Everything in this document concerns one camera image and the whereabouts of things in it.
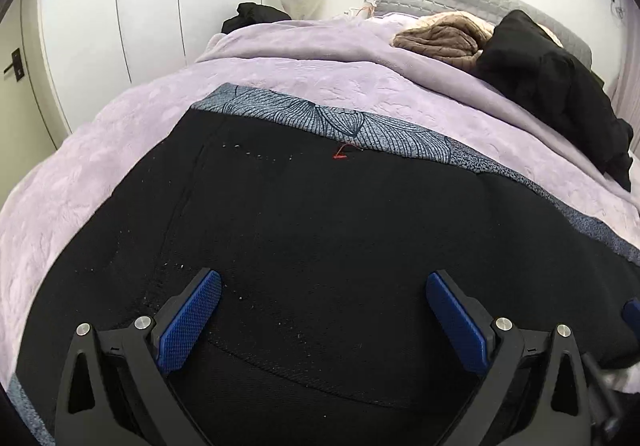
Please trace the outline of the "black folded clothes pile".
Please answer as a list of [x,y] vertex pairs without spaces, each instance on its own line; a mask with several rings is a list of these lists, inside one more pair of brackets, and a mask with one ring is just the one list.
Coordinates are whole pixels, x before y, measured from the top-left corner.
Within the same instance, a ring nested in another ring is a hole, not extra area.
[[521,10],[503,17],[477,59],[475,75],[578,148],[602,174],[631,190],[634,129],[575,56]]

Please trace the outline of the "brown fuzzy garment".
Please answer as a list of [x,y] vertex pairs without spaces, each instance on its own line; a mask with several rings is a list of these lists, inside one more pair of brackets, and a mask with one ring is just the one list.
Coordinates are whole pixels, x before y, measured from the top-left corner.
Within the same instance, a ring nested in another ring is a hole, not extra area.
[[392,45],[472,72],[494,29],[480,17],[454,10],[419,18],[414,27],[397,33]]

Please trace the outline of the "lilac bed blanket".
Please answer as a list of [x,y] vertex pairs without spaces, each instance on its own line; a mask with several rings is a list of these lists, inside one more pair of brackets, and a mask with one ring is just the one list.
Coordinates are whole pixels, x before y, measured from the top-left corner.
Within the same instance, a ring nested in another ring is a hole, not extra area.
[[639,194],[485,82],[392,47],[374,20],[258,24],[215,36],[195,64],[124,91],[12,190],[1,211],[1,377],[14,374],[26,319],[66,244],[186,110],[233,83],[429,128],[522,174],[639,243]]

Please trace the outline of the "white wardrobe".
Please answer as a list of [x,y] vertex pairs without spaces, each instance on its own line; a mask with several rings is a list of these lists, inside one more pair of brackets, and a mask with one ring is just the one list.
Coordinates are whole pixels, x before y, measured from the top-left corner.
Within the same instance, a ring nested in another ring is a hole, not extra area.
[[30,84],[55,146],[132,86],[193,64],[243,2],[18,0]]

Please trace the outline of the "grey quilted headboard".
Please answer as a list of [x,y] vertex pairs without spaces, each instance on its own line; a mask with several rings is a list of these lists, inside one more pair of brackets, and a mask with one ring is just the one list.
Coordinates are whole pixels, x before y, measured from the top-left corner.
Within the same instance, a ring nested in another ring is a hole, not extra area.
[[549,28],[564,48],[587,68],[592,66],[592,51],[584,40],[542,10],[520,0],[374,0],[373,15],[382,17],[387,14],[404,14],[421,17],[453,10],[465,10],[491,24],[498,24],[511,10],[522,10],[533,21]]

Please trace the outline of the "black pants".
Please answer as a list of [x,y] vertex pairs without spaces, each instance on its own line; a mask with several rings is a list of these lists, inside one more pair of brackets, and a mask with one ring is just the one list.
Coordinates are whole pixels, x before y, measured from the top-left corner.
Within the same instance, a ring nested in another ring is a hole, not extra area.
[[268,121],[191,110],[58,257],[17,379],[47,426],[77,325],[156,312],[203,267],[220,302],[172,388],[216,445],[433,444],[471,394],[425,299],[446,270],[494,316],[567,324],[605,368],[639,357],[639,270],[547,199]]

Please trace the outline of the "black garment beside bed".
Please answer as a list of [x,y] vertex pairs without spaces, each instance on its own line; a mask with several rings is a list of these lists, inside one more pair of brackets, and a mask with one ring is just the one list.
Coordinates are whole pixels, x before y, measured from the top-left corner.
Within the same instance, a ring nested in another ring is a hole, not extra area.
[[221,32],[229,34],[235,30],[252,26],[253,24],[272,24],[278,21],[289,21],[291,16],[282,10],[268,5],[244,2],[238,5],[236,15],[222,23]]

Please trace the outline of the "blue grey patterned cloth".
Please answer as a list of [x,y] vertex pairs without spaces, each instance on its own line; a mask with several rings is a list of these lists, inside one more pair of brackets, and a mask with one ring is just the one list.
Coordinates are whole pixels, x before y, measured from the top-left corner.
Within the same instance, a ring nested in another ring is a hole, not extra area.
[[475,149],[422,126],[359,110],[321,106],[307,99],[264,88],[222,84],[191,105],[213,114],[253,118],[336,140],[362,150],[423,159],[471,171],[496,174],[549,201],[581,234],[605,244],[629,262],[639,263],[639,248],[618,236],[604,221],[583,214],[537,183]]

